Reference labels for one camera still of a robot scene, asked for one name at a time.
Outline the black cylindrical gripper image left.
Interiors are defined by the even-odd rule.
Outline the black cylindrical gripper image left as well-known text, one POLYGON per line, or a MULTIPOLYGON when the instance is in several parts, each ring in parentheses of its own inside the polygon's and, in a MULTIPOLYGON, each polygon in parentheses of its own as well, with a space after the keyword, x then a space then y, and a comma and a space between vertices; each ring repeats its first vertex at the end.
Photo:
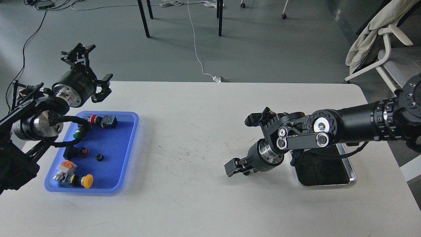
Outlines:
POLYGON ((55 96, 67 100, 70 107, 81 107, 89 97, 93 103, 100 103, 112 92, 109 86, 114 75, 110 73, 102 80, 98 80, 90 68, 89 53, 95 48, 94 44, 78 43, 73 50, 61 52, 61 60, 71 69, 61 77, 59 82, 53 84, 52 91, 55 96), (96 87, 101 87, 101 91, 96 92, 96 87))

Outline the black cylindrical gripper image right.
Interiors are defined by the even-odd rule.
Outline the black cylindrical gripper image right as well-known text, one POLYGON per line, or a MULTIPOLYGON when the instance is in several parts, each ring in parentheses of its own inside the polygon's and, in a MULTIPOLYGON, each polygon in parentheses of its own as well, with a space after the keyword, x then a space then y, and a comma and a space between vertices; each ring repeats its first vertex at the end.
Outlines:
POLYGON ((270 171, 280 165, 284 160, 284 154, 276 154, 271 150, 265 139, 259 139, 248 150, 247 161, 233 158, 225 164, 225 172, 228 177, 242 173, 244 176, 258 171, 270 171))

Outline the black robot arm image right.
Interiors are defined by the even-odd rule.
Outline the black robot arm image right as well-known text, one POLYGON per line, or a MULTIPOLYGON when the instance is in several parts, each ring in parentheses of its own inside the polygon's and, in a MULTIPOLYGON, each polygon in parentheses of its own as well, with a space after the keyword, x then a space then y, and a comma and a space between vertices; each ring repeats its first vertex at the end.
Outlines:
POLYGON ((303 112, 277 114, 266 107, 250 114, 245 125, 260 126, 264 135, 246 157, 233 158, 225 164, 229 177, 250 171, 270 171, 291 152, 291 165, 304 155, 327 159, 344 159, 360 152, 370 141, 405 141, 406 146, 420 152, 420 74, 394 97, 341 110, 322 109, 305 115, 303 112))

